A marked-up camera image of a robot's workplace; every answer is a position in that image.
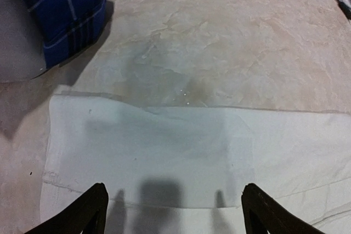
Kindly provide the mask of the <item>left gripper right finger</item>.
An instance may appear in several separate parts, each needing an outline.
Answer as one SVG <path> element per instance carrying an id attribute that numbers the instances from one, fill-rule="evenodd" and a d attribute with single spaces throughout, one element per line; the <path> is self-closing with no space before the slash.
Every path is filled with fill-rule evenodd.
<path id="1" fill-rule="evenodd" d="M 291 214 L 254 183 L 245 186 L 241 203 L 248 234 L 323 234 Z"/>

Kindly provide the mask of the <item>white t-shirt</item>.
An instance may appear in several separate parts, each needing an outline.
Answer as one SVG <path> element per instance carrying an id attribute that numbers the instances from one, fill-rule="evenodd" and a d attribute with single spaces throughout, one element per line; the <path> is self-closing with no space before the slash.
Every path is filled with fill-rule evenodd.
<path id="1" fill-rule="evenodd" d="M 244 233 L 254 183 L 322 232 L 350 233 L 348 114 L 54 95 L 49 117 L 42 221 L 102 182 L 107 233 Z"/>

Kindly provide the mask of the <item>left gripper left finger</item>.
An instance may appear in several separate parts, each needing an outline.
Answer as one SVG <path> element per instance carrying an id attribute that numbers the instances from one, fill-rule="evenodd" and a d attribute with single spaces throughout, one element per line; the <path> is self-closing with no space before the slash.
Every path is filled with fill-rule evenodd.
<path id="1" fill-rule="evenodd" d="M 105 185 L 96 183 L 62 212 L 27 234 L 104 233 L 108 201 Z"/>

